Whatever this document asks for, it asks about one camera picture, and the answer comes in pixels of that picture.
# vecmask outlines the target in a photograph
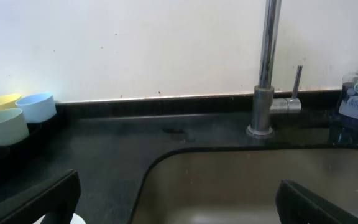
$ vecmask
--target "black tray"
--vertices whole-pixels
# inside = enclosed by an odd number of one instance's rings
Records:
[[[10,146],[0,146],[0,185],[21,170],[64,125],[63,110],[48,121],[27,123],[30,134]]]

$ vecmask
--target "yellow cup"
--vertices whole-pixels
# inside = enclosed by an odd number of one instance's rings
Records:
[[[0,96],[0,110],[15,108],[15,102],[20,98],[21,96],[19,94]]]

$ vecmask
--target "stainless steel sink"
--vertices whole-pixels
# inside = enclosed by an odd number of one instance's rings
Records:
[[[132,223],[280,223],[282,179],[358,217],[358,151],[300,149],[168,157],[146,177]]]

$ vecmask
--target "cup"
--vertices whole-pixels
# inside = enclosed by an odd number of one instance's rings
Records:
[[[0,96],[0,110],[15,108],[15,102],[20,98],[21,96],[19,94]]]
[[[23,110],[28,123],[46,121],[56,114],[56,106],[52,94],[40,93],[27,96],[16,101],[16,106]]]
[[[0,111],[0,146],[15,144],[29,135],[23,110],[11,108]]]

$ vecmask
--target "blue cup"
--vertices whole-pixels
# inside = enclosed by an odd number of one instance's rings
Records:
[[[17,100],[16,106],[23,110],[24,119],[28,123],[43,122],[56,114],[55,102],[49,93],[27,96]]]

